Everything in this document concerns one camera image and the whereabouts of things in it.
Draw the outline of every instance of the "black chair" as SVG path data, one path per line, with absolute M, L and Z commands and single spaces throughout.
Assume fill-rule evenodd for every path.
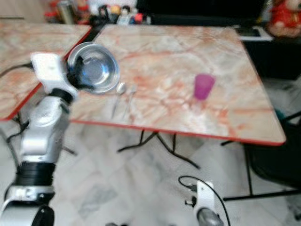
M 301 116 L 301 111 L 280 120 L 286 135 L 282 146 L 264 146 L 244 144 L 246 170 L 249 183 L 249 195 L 225 197 L 224 201 L 267 198 L 301 194 L 301 119 L 297 124 L 289 121 Z M 293 187 L 293 190 L 254 194 L 250 167 L 261 178 Z

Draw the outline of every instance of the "toy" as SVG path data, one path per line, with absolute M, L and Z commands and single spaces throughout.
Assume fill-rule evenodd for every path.
M 274 0 L 268 30 L 275 36 L 297 37 L 301 33 L 301 0 Z

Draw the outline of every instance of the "red table edge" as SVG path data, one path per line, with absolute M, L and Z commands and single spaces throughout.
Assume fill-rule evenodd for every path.
M 237 137 L 223 137 L 223 136 L 216 136 L 216 135 L 208 135 L 208 134 L 197 134 L 191 132 L 182 132 L 182 131 L 174 131 L 169 129 L 158 129 L 158 128 L 151 128 L 151 127 L 143 127 L 143 126 L 134 126 L 134 125 L 122 125 L 122 124 L 115 124 L 109 122 L 97 122 L 97 121 L 81 121 L 81 120 L 71 120 L 73 123 L 78 124 L 86 124 L 86 125 L 99 125 L 99 126 L 112 126 L 118 128 L 126 128 L 126 129 L 140 129 L 140 130 L 148 130 L 148 131 L 156 131 L 156 132 L 163 132 L 163 133 L 170 133 L 170 134 L 180 134 L 180 135 L 187 135 L 187 136 L 197 136 L 197 137 L 207 137 L 207 138 L 215 138 L 215 139 L 222 139 L 222 140 L 231 140 L 240 143 L 248 143 L 254 145 L 268 145 L 268 146 L 281 146 L 286 142 L 286 137 L 283 142 L 271 142 L 271 141 L 258 141 L 258 140 L 251 140 L 251 139 L 243 139 Z
M 65 54 L 65 56 L 63 57 L 64 60 L 66 60 L 70 54 L 70 52 L 78 45 L 80 44 L 91 32 L 92 27 L 90 26 L 90 29 L 87 31 L 87 33 L 85 33 L 81 39 Z M 18 113 L 18 111 L 27 103 L 27 101 L 39 90 L 39 88 L 42 87 L 42 84 L 39 83 L 28 95 L 27 97 L 21 101 L 21 103 L 15 108 L 15 110 L 13 110 L 13 112 L 11 114 L 8 115 L 8 117 L 1 119 L 0 121 L 9 121 L 11 119 L 13 119 L 13 117 Z

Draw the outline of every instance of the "black cabinet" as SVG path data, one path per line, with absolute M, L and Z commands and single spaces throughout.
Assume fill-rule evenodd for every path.
M 301 74 L 301 43 L 293 39 L 244 41 L 260 77 L 295 80 Z

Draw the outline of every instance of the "marble table top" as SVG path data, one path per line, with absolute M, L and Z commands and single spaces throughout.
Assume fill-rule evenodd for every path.
M 30 62 L 36 51 L 55 52 L 62 57 L 90 31 L 90 26 L 30 24 L 0 21 L 0 72 Z M 36 76 L 20 68 L 0 78 L 0 120 L 9 120 L 40 87 Z
M 82 92 L 72 121 L 280 145 L 285 135 L 238 35 L 230 28 L 108 25 L 95 43 L 108 48 L 121 81 L 138 90 L 123 118 L 129 91 L 111 119 L 115 92 Z M 205 101 L 193 97 L 194 79 L 210 73 Z

